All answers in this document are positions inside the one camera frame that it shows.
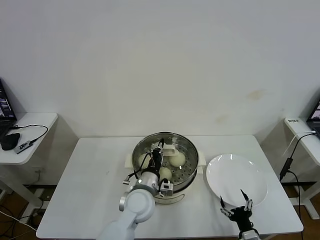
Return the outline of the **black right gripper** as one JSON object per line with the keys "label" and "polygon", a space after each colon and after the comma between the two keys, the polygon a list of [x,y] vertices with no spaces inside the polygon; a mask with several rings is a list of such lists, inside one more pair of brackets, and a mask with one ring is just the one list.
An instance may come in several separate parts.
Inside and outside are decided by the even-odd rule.
{"label": "black right gripper", "polygon": [[250,217],[252,216],[253,200],[241,189],[242,196],[245,203],[240,207],[233,208],[231,210],[226,208],[225,202],[220,196],[220,211],[232,222],[235,222],[240,232],[247,232],[253,229]]}

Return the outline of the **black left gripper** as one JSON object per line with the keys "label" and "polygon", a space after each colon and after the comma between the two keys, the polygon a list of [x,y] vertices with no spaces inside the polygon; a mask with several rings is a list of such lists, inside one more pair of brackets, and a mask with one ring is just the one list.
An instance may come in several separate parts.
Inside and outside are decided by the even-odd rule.
{"label": "black left gripper", "polygon": [[151,165],[150,169],[154,173],[158,173],[163,163],[163,148],[164,148],[164,138],[161,138],[159,142],[151,144]]}

